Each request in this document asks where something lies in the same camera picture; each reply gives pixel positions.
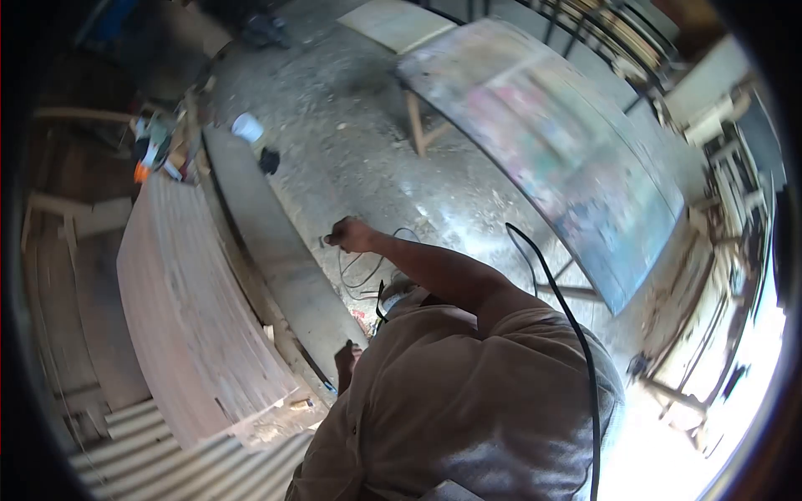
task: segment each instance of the plywood sheet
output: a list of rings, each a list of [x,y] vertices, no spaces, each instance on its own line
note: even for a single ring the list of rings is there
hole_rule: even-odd
[[[456,26],[404,0],[372,0],[338,21],[396,54],[405,54]]]
[[[199,188],[148,178],[117,273],[136,356],[182,447],[248,422],[298,387],[262,340]]]

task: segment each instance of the wooden plank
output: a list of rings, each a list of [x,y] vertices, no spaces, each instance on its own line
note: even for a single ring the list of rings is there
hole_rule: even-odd
[[[42,234],[31,241],[26,260],[30,294],[38,296],[41,311],[39,348],[46,362],[54,393],[80,390],[98,384],[83,338],[67,242],[56,234],[53,216],[45,221]]]
[[[98,202],[92,206],[91,214],[75,215],[75,235],[78,238],[124,228],[131,216],[133,203],[128,197]]]
[[[204,129],[204,140],[215,179],[248,254],[289,327],[336,385],[333,354],[348,339],[367,345],[365,334],[285,214],[250,146],[214,127]]]
[[[405,54],[456,24],[403,0],[371,0],[337,20],[357,33]]]
[[[262,341],[199,188],[148,177],[117,272],[140,367],[183,448],[225,433],[298,388]]]
[[[78,242],[75,286],[83,336],[98,383],[112,411],[150,398],[128,333],[115,262],[123,232],[96,235]]]
[[[137,120],[138,115],[118,111],[92,110],[79,107],[41,107],[34,111],[36,119],[91,119],[104,122],[128,123]]]
[[[92,206],[76,202],[62,196],[52,196],[41,192],[32,192],[28,196],[28,205],[36,210],[58,214],[60,216],[75,216],[78,214],[91,214]]]
[[[65,416],[80,414],[89,407],[106,402],[103,390],[97,385],[64,394],[64,401],[61,399],[61,394],[53,394],[53,397],[59,401],[59,409],[61,414]]]

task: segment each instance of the wooden board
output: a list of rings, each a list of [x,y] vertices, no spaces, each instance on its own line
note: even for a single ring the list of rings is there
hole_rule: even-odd
[[[28,294],[36,296],[32,314],[38,317],[35,332],[48,381],[53,394],[68,394],[97,386],[98,380],[83,337],[67,242],[57,235],[60,222],[44,217],[41,234],[28,244],[25,267]]]
[[[136,356],[183,448],[248,422],[297,389],[262,341],[200,188],[148,177],[117,274]]]
[[[683,207],[621,110],[560,55],[491,19],[411,52],[397,73],[520,189],[619,313]]]
[[[365,334],[298,235],[248,143],[225,129],[203,130],[222,201],[248,254],[290,328],[326,378],[337,385],[334,354]]]
[[[119,298],[115,262],[123,231],[78,240],[75,286],[83,336],[111,410],[150,398]]]
[[[404,0],[371,0],[337,21],[396,54],[406,54],[456,26]]]

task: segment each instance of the wooden leg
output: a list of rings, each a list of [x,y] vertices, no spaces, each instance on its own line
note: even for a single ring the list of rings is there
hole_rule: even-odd
[[[407,97],[407,111],[409,111],[409,122],[412,126],[412,139],[415,142],[415,151],[420,158],[426,158],[426,145],[423,142],[423,126],[420,124],[420,109],[418,107],[418,96],[411,91],[404,91]]]

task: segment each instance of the black object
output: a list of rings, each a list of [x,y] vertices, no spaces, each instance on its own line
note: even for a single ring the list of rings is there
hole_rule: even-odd
[[[743,376],[749,375],[749,367],[751,366],[737,366],[735,370],[732,371],[732,375],[730,375],[730,379],[727,381],[724,391],[722,392],[724,400],[727,400],[730,395],[732,395],[732,391],[735,389],[735,385],[738,384],[738,381],[740,381]]]
[[[289,49],[290,39],[284,33],[285,25],[284,19],[270,14],[251,14],[245,18],[241,37],[260,49],[271,45]]]
[[[261,149],[261,156],[259,157],[259,168],[267,176],[271,176],[278,170],[278,164],[281,162],[282,157],[278,152],[269,150],[266,147]]]
[[[588,383],[590,384],[590,414],[593,418],[593,471],[591,472],[590,477],[590,498],[595,500],[598,496],[599,470],[602,466],[602,425],[601,419],[599,418],[599,393],[598,383],[596,382],[596,365],[593,363],[593,355],[590,353],[590,346],[588,346],[588,340],[585,339],[585,333],[582,332],[582,328],[579,326],[577,319],[573,317],[571,309],[565,303],[565,299],[560,292],[560,288],[557,287],[557,283],[554,281],[554,277],[552,277],[549,267],[546,265],[546,259],[543,257],[543,254],[541,254],[541,250],[537,248],[535,243],[532,242],[528,236],[524,235],[520,229],[516,228],[515,225],[504,223],[504,226],[507,227],[507,232],[514,231],[518,234],[518,236],[523,238],[524,241],[529,244],[529,247],[535,251],[537,254],[537,259],[541,260],[541,265],[543,266],[543,271],[546,274],[546,278],[549,280],[549,285],[551,286],[552,291],[554,291],[554,295],[557,296],[557,300],[560,302],[562,310],[568,317],[568,321],[571,322],[574,332],[577,333],[579,344],[582,345],[582,351],[585,353],[585,362],[588,364]],[[511,233],[510,238],[515,246],[518,247],[518,243],[515,242],[514,238],[512,238]],[[532,263],[529,261],[529,257],[523,251],[520,253],[523,255],[524,259],[526,259],[526,262],[529,264],[529,268],[533,269]],[[533,281],[533,285],[537,287],[537,283],[535,281]]]
[[[279,46],[290,48],[290,38],[284,32],[286,22],[273,13],[280,2],[243,0],[201,0],[204,12],[211,14],[231,31],[238,32],[240,39],[256,48]]]

